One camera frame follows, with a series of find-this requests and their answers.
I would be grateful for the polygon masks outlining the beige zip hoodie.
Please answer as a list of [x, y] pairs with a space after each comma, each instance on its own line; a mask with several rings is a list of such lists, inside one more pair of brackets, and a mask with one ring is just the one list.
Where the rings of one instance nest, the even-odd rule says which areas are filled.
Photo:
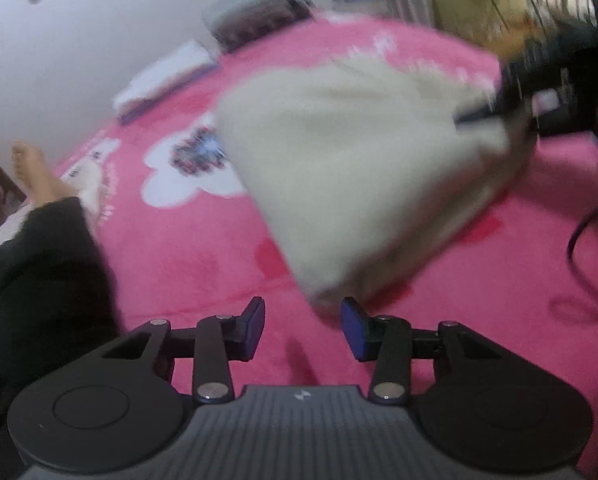
[[375, 58], [268, 70], [215, 110], [222, 148], [313, 308], [410, 278], [510, 185], [530, 110], [458, 125], [487, 91]]

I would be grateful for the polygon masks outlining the pink floral blanket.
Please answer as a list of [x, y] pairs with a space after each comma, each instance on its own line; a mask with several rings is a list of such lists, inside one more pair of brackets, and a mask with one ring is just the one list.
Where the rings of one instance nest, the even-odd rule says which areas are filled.
[[267, 304], [244, 384], [359, 384], [340, 300], [432, 328], [454, 318], [568, 380], [598, 474], [598, 142], [451, 130], [497, 77], [489, 53], [421, 26], [323, 14], [224, 56], [61, 166], [105, 174], [98, 237], [124, 324]]

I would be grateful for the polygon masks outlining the person left leg black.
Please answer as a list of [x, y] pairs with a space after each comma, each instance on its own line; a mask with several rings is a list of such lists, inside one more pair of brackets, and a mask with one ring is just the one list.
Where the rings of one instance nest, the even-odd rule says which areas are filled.
[[28, 202], [0, 228], [0, 479], [23, 465], [7, 429], [28, 385], [120, 334], [108, 266], [81, 200], [39, 148], [14, 144]]

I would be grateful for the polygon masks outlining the folded purple cloth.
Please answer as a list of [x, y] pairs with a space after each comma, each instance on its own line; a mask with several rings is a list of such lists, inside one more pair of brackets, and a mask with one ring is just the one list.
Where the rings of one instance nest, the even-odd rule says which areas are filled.
[[134, 122], [134, 120], [142, 116], [142, 114], [147, 113], [148, 110], [156, 107], [163, 100], [168, 99], [169, 96], [172, 96], [172, 94], [175, 94], [182, 89], [195, 84], [196, 82], [205, 78], [208, 74], [215, 72], [218, 68], [218, 64], [214, 64], [212, 66], [202, 68], [201, 70], [197, 70], [195, 74], [190, 74], [183, 77], [176, 84], [170, 84], [169, 87], [165, 88], [165, 90], [160, 90], [157, 93], [157, 96], [147, 100], [140, 100], [136, 104], [131, 105], [126, 112], [122, 113], [116, 118], [116, 121], [119, 122], [120, 125], [131, 124], [131, 122]]

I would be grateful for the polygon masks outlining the folded white towel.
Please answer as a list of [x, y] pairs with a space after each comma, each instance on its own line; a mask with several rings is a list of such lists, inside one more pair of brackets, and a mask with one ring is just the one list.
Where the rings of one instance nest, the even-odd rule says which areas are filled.
[[153, 98], [170, 84], [214, 64], [217, 60], [202, 44], [196, 40], [184, 42], [135, 74], [112, 99], [112, 109], [118, 117], [138, 101]]

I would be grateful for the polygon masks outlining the folded grey brown blankets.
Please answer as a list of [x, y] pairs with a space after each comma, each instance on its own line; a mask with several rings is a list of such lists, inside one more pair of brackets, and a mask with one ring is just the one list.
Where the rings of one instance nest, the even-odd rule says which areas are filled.
[[223, 53], [312, 18], [311, 0], [220, 0], [203, 11], [212, 38]]

